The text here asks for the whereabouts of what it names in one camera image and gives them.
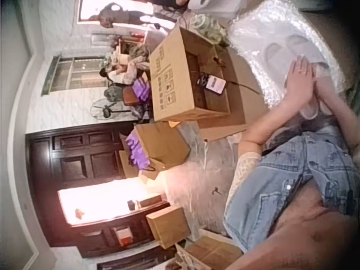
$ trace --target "purple fabric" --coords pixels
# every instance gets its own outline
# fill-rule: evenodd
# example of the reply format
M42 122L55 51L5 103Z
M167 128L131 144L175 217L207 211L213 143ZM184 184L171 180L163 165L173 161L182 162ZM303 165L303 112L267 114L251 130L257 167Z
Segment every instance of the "purple fabric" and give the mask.
M145 82L143 78L135 80L133 90L135 95L142 101L147 101L150 95L150 83Z
M133 164L138 166L140 170L147 169L150 165L150 159L144 153L140 140L134 131L126 138L126 143L130 148L130 158Z

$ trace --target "stand fan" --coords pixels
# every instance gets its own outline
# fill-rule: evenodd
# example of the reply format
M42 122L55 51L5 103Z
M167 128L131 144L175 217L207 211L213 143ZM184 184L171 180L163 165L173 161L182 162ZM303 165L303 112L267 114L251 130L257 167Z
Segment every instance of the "stand fan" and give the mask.
M103 98L91 105L90 114L97 120L109 120L117 117L120 113L131 113L130 110L122 110L122 108L121 102L109 102Z

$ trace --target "hang tag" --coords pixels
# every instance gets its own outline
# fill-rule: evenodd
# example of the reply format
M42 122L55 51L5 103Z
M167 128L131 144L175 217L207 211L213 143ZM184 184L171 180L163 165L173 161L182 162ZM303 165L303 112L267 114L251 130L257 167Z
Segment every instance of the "hang tag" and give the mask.
M206 84L206 88L208 90L214 91L217 94L222 94L225 89L225 84L226 84L225 80L210 75L208 79L208 83Z

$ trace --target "gray floor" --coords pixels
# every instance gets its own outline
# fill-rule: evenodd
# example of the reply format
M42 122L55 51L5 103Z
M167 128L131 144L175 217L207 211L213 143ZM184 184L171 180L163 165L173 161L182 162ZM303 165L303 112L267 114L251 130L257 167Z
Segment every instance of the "gray floor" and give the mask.
M227 139L205 143L196 122L178 127L191 148L185 163L162 172L156 181L165 182L168 201L184 207L192 237L205 227L225 233L222 217L237 163L237 145ZM213 192L217 187L219 193Z

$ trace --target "denim shorts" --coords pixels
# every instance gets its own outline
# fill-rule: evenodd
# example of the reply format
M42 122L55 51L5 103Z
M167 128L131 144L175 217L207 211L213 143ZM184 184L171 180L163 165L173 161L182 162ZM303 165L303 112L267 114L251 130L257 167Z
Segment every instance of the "denim shorts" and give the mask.
M267 143L224 213L224 226L243 252L268 237L298 188L310 179L316 181L325 207L358 213L360 175L336 124L286 132Z

